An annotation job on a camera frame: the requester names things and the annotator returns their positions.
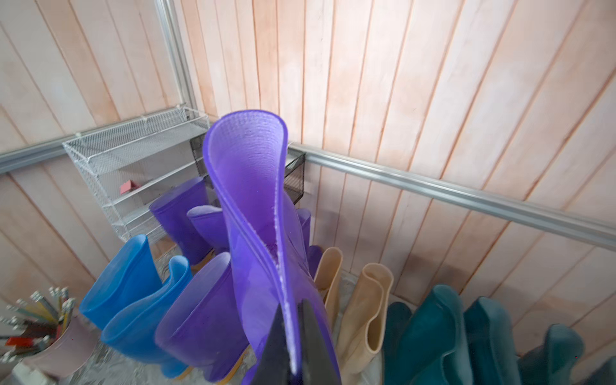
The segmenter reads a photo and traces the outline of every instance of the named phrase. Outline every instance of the pink wooden wall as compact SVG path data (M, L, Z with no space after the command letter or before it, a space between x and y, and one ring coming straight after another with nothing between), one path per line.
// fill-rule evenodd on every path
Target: pink wooden wall
M0 152L179 103L165 44L155 0L0 1ZM68 156L0 175L0 302L81 298L121 246Z
M176 0L199 108L280 114L290 140L616 225L613 0ZM551 323L616 354L616 254L307 166L314 243Z

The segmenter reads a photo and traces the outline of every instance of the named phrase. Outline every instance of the red object in basket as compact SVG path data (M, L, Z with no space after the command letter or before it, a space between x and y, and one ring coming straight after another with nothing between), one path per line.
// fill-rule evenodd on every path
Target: red object in basket
M11 337L9 338L5 346L17 346L17 347L31 347L34 346L34 339L24 337Z
M122 184L122 186L120 186L120 195L128 193L129 191L133 191L136 188L141 187L140 185L136 184L135 182L133 182L132 180L129 180L128 182L125 182Z

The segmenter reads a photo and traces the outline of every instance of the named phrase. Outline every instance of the metal rail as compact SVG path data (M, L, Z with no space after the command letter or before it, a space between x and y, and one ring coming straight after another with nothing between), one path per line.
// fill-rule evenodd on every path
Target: metal rail
M616 251L616 229L601 221L349 158L319 148L296 143L292 143L290 148L304 152L306 161L310 163Z
M197 108L173 0L156 0L156 11L163 27L164 39L171 55L171 64L175 70L182 102L190 108Z

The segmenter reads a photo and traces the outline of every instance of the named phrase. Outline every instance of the white wire basket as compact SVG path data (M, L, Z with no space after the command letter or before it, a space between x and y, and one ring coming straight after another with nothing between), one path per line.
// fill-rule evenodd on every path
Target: white wire basket
M208 116L176 107L78 136L63 143L115 233L124 241L166 235L150 203L186 180L204 176L200 144ZM132 181L136 188L120 194Z

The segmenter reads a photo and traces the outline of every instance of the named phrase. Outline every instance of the pink pencil holder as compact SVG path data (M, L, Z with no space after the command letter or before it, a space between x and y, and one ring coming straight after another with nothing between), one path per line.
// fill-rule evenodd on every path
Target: pink pencil holder
M68 377L86 363L98 340L79 318L73 317L56 342L39 354L23 359L23 363L56 378Z

